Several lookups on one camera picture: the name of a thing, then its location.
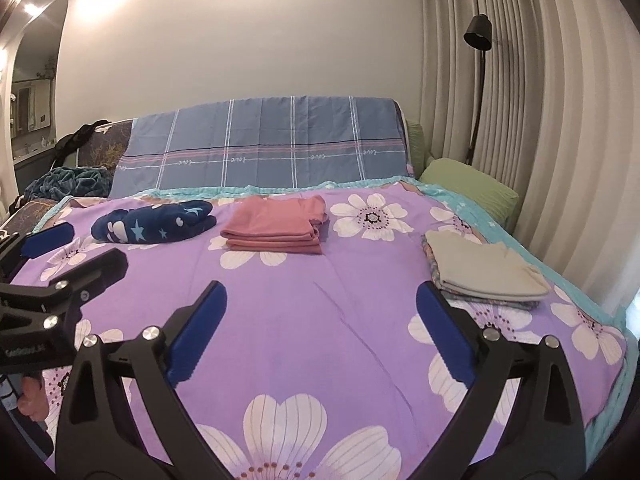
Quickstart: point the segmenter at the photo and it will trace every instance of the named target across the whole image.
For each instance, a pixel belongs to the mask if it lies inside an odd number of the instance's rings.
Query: folded cream shirt
[[[450,290],[503,301],[539,301],[550,291],[540,270],[503,242],[477,244],[451,231],[425,236]]]

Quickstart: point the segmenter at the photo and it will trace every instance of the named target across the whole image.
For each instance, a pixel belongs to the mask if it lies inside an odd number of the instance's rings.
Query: human hand
[[[49,415],[49,401],[44,385],[32,377],[22,378],[22,396],[18,399],[18,411],[39,422]]]

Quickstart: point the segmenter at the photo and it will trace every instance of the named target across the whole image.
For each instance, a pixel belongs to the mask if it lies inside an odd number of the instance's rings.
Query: navy blue cloth with stars
[[[116,209],[98,218],[91,236],[113,244],[161,244],[193,238],[216,224],[204,200]]]

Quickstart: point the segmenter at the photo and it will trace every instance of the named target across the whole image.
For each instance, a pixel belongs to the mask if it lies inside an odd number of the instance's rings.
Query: arched mirror
[[[20,42],[9,121],[14,164],[56,143],[56,69],[67,6],[68,0],[50,4],[27,25]]]

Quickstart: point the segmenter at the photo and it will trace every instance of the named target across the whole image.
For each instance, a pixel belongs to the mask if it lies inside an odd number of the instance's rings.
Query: teal blanket edge
[[[345,184],[336,184],[335,182],[323,182],[318,186],[307,187],[304,189],[291,188],[262,188],[255,186],[246,187],[189,187],[181,189],[149,189],[137,193],[134,196],[153,196],[155,198],[167,198],[172,200],[192,200],[195,198],[221,198],[221,197],[237,197],[252,194],[273,194],[286,192],[299,192],[313,189],[331,189],[343,187],[377,187],[385,184],[393,184],[395,182],[404,181],[417,187],[421,193],[432,197],[439,202],[446,202],[447,206],[455,212],[461,219],[468,224],[476,227],[482,236],[489,243],[503,242],[507,247],[517,251],[530,264],[540,268],[544,276],[560,286],[572,301],[578,305],[589,316],[593,317],[597,322],[613,325],[621,330],[626,338],[626,355],[618,378],[613,385],[609,394],[609,399],[604,409],[596,416],[584,430],[587,465],[590,465],[596,459],[600,450],[604,447],[609,435],[613,432],[616,425],[622,417],[626,400],[628,399],[631,386],[636,375],[636,366],[638,364],[638,342],[635,336],[626,328],[623,317],[613,318],[594,303],[586,294],[572,283],[564,279],[553,269],[547,267],[535,256],[529,253],[518,241],[511,237],[504,229],[502,229],[478,204],[469,200],[462,195],[448,191],[440,186],[433,184],[423,184],[413,178],[405,176],[395,176],[384,179],[361,180],[358,182],[348,182]],[[38,222],[33,232],[36,233],[42,229],[44,224],[52,218],[72,197],[64,197],[58,204],[53,206]]]

